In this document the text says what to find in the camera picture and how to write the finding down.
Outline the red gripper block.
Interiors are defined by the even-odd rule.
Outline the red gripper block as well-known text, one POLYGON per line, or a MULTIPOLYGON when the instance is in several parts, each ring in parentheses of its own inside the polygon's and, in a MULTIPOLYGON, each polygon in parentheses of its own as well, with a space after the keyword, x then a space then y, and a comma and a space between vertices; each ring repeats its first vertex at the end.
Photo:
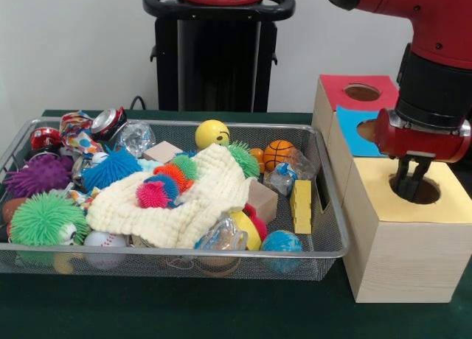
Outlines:
POLYGON ((375 145, 380 153, 399 158, 395 193, 403 199, 415 199, 420 183, 435 161, 454 163, 467 152, 471 143, 471 125, 465 120, 458 130, 431 130, 401 119, 392 109, 381 109, 375 123, 375 145), (417 166, 408 182, 411 156, 417 166))

